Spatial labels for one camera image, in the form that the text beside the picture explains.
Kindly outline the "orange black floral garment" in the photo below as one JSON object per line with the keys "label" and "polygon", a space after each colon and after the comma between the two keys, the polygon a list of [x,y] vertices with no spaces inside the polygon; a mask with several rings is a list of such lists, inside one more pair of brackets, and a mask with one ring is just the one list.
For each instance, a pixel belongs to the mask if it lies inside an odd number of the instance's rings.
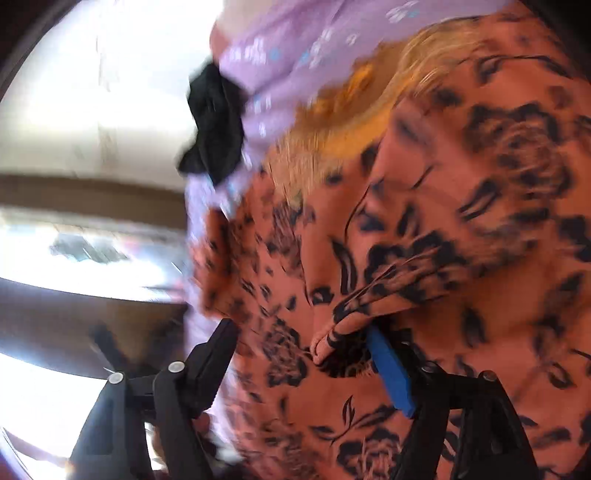
{"label": "orange black floral garment", "polygon": [[495,372],[540,479],[590,475],[590,83],[522,1],[256,1],[214,27],[249,93],[238,207],[194,243],[238,323],[250,479],[389,479],[411,422],[370,330]]}

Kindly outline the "purple floral bed sheet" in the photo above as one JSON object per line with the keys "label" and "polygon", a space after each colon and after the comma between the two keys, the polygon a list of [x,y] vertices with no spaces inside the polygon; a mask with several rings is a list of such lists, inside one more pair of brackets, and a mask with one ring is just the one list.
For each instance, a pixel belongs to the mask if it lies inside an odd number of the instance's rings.
{"label": "purple floral bed sheet", "polygon": [[502,1],[231,1],[211,40],[245,139],[187,200],[198,318],[238,323],[223,396],[260,476],[375,478],[404,425],[367,330],[504,263],[502,190],[463,140]]}

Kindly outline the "window with metal grille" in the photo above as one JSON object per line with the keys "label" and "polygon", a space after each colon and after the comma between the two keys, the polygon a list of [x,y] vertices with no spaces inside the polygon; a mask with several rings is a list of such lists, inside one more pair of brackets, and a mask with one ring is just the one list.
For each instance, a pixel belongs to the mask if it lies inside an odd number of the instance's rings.
{"label": "window with metal grille", "polygon": [[1,207],[1,278],[71,294],[185,300],[185,234],[153,225]]}

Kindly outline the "black folded garment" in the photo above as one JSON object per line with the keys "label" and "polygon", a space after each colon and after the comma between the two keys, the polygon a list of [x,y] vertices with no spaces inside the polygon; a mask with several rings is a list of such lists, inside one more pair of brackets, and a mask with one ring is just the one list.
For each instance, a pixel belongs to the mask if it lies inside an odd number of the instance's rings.
{"label": "black folded garment", "polygon": [[225,78],[214,62],[207,63],[191,80],[187,104],[197,135],[179,159],[180,174],[206,175],[217,186],[235,172],[242,160],[246,99],[242,89]]}

